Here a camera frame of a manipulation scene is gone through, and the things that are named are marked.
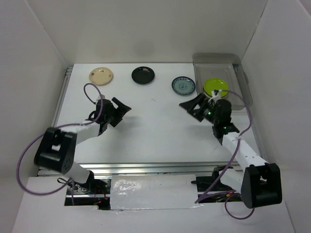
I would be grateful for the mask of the lime green plate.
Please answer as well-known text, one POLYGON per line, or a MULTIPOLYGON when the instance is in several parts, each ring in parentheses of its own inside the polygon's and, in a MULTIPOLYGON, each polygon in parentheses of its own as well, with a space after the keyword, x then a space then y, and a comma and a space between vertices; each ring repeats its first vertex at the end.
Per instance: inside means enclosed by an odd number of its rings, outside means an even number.
POLYGON ((214 89, 229 90, 229 85, 220 78, 207 79, 203 84, 203 90, 210 91, 214 89))

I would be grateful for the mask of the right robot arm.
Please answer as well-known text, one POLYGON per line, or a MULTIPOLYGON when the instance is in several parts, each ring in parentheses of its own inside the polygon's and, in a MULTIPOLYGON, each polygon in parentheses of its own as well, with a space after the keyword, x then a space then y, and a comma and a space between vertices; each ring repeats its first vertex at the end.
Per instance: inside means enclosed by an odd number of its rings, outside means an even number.
POLYGON ((209 198, 209 192, 215 188, 223 190, 226 186, 237 192, 249 209, 280 204, 282 202, 280 168, 261 158, 243 140, 242 132, 231 121, 232 105, 221 98, 220 91, 214 90, 208 99, 199 94, 192 100, 179 106, 198 121, 206 119, 212 124, 214 137, 220 145, 232 154, 224 168, 216 171, 211 185, 196 200, 209 198))

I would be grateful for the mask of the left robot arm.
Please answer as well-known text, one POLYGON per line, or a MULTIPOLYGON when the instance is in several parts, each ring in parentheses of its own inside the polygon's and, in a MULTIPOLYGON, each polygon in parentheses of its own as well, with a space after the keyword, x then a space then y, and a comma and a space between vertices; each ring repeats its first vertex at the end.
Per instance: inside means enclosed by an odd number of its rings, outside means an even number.
POLYGON ((106 183, 95 179, 92 171, 74 162, 76 146, 102 135, 108 125, 116 127, 130 110, 129 106, 117 98, 98 99, 96 109, 82 123, 49 127, 45 131, 35 154, 34 164, 72 178, 86 194, 92 193, 97 187, 105 187, 106 183))

